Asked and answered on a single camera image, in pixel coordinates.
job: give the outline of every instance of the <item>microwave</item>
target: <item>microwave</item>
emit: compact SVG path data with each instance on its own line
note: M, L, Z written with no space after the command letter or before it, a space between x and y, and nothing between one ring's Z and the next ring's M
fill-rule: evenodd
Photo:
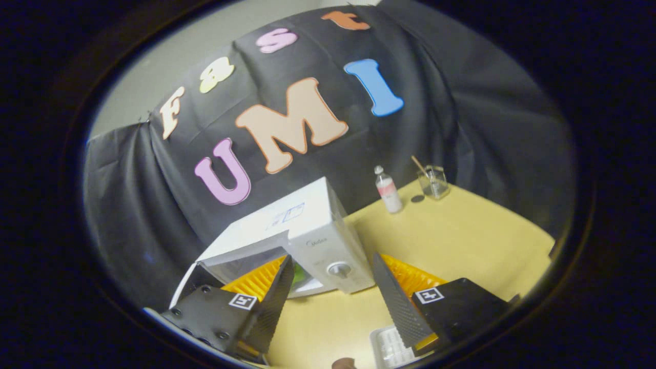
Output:
M192 263L171 307L198 270L227 284L290 255L295 277L288 298L331 290L354 293L374 285L367 255L337 194L322 177L230 224Z

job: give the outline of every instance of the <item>beige letter m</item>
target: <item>beige letter m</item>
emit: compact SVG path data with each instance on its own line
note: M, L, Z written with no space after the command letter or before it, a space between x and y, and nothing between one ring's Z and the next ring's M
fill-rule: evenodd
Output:
M249 130L266 158L266 171L273 174L285 169L293 160L282 152L276 140L300 154L308 151L305 124L312 131L310 141L323 146L343 136L348 125L338 120L317 90L314 78L302 79L287 89L287 116L263 105L246 109L235 124Z

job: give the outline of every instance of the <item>sticker on microwave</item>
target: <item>sticker on microwave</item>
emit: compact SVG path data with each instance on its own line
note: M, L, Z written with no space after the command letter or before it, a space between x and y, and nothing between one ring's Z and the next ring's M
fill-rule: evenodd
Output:
M283 218L285 217L285 214L287 214L287 212L286 212L286 211L283 211L282 213L276 215L276 216L274 217L274 220L271 222L271 224L269 224L268 227L266 227L266 229L273 228L273 227L279 225L280 223L282 223L282 222L283 222Z
M292 207L291 209L287 210L287 213L285 214L285 218L283 219L284 222L288 222L295 217L298 217L303 213L303 207L305 206L305 203L302 202L299 205L296 205L295 207Z

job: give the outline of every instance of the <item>gray wall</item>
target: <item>gray wall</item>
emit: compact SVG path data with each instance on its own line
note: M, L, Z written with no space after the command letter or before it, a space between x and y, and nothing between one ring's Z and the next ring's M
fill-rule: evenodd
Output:
M273 21L312 9L376 5L380 0L242 0L182 28L135 60L99 108L91 137L145 119L207 53L207 40L227 45Z

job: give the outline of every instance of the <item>microwave window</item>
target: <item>microwave window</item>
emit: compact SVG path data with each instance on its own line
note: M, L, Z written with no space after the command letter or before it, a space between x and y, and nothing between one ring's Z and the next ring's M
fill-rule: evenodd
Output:
M211 269L218 275L224 277L227 280L226 282L231 282L251 270L261 267L269 261L273 261L283 255L287 255L287 252L285 249L278 247L229 261L227 263L213 265Z

